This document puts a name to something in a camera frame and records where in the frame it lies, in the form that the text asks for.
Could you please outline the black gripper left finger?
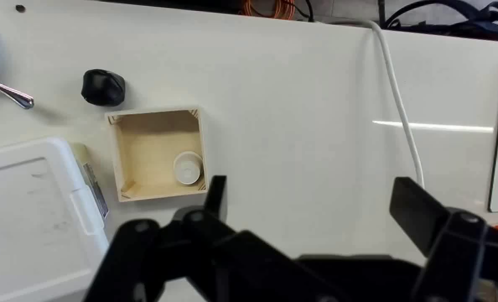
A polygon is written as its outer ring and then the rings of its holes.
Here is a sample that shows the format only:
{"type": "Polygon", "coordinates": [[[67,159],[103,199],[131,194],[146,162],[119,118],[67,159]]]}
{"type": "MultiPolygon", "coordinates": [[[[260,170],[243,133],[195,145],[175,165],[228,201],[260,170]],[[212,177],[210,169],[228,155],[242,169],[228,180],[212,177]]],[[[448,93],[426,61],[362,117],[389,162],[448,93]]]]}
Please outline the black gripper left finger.
{"type": "Polygon", "coordinates": [[[227,175],[225,174],[213,175],[212,182],[208,185],[208,192],[205,195],[205,202],[198,204],[198,206],[180,207],[175,212],[173,219],[175,221],[190,221],[190,222],[203,222],[208,219],[220,219],[225,190],[227,190],[227,175]]]}

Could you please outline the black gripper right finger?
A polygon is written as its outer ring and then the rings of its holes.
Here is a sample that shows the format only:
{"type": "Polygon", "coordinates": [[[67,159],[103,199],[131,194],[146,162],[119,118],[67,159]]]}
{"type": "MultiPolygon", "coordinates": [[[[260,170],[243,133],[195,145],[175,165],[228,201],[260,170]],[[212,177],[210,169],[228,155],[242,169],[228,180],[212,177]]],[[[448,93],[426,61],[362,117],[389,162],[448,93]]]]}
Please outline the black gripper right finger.
{"type": "Polygon", "coordinates": [[[389,212],[423,254],[431,251],[450,216],[436,197],[406,175],[394,179],[389,212]]]}

